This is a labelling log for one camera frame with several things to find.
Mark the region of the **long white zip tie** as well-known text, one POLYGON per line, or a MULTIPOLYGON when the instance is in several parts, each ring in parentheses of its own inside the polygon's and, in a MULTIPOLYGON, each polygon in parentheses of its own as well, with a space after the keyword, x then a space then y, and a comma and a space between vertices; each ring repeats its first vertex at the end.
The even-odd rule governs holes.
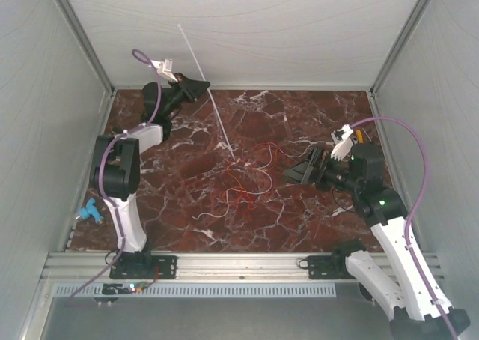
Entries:
MULTIPOLYGON (((198 71, 199 71, 199 73, 200 73, 200 75, 201 75, 202 80, 203 80, 203 81, 206 81, 206 76, 204 75, 204 72, 203 72, 203 70, 202 70, 202 68, 201 68, 201 65, 200 65, 200 63, 199 63, 199 61, 198 61, 198 58, 197 58, 197 56, 196 56, 196 54, 195 54, 195 51, 194 51, 194 49, 192 48, 192 45, 191 45, 191 43, 190 43, 190 41, 189 41, 189 39, 188 39, 188 37, 187 37, 185 31, 183 30, 183 27, 182 27, 181 23, 178 23, 178 24, 177 24, 177 27, 178 27, 178 29, 179 29, 181 35, 183 36, 183 39, 184 39, 185 42, 186 42, 186 45, 187 45, 187 47, 188 47, 188 49, 189 49, 189 51, 190 51, 190 53, 191 53, 191 56, 192 56, 193 59, 194 59, 195 65, 196 65, 196 67, 197 67, 197 69, 198 69, 198 71)), ((222 122, 221 115, 220 115, 220 113, 219 113, 219 110, 218 110, 218 107, 217 107, 215 98, 214 98, 213 93, 212 93, 212 91, 210 90, 210 88, 207 89, 207 94, 208 94, 208 96, 209 96, 209 98, 210 98, 210 102, 212 103, 213 111, 214 111, 214 114, 215 114, 215 116, 216 116, 216 120, 217 120, 217 122, 218 122, 219 128, 220 128, 221 133, 222 133, 222 135, 223 135, 223 138, 224 138, 224 140, 225 140, 225 144, 226 144, 226 147, 227 147, 227 149, 228 149, 228 152, 229 152, 229 154, 231 155, 231 159, 232 159, 232 160, 234 161, 234 163, 235 163, 235 162, 237 161, 237 159, 236 159, 236 157, 235 157, 234 150, 233 150, 233 148, 232 148, 232 146, 231 146, 231 142, 230 142, 230 140, 229 140, 229 138, 228 138, 228 134, 227 134, 227 132, 226 132, 226 130, 225 130, 225 126, 224 126, 224 124, 223 124, 223 122, 222 122)))

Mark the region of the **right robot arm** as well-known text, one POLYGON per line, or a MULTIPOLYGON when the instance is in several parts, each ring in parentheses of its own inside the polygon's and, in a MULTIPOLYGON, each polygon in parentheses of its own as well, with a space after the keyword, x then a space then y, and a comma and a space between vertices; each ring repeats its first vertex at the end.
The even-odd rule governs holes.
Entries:
POLYGON ((406 234, 408 212, 399 194, 384 182, 384 157, 380 146, 352 146, 344 165, 322 148, 284 171, 284 176, 318 190, 336 189, 352 196, 355 213, 370 228, 393 270, 388 276, 375 265, 358 240, 337 246, 331 259, 332 272, 349 276, 385 312, 394 339, 455 339, 471 324, 467 312, 453 307, 438 286, 415 238, 406 234))

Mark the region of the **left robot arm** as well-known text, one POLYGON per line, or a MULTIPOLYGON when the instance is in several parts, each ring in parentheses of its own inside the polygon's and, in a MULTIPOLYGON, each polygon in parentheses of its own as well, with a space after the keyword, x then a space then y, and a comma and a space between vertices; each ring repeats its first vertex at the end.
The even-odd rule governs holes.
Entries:
POLYGON ((109 268, 113 279, 148 279, 162 261, 151 254, 141 225, 136 193, 141 180, 141 154, 163 143, 171 133, 172 119, 184 103, 194 103, 210 87, 208 81, 175 74, 167 88, 157 82, 141 92, 144 111, 141 123, 121 134, 98 136, 89 183, 109 209, 117 235, 117 253, 109 268))

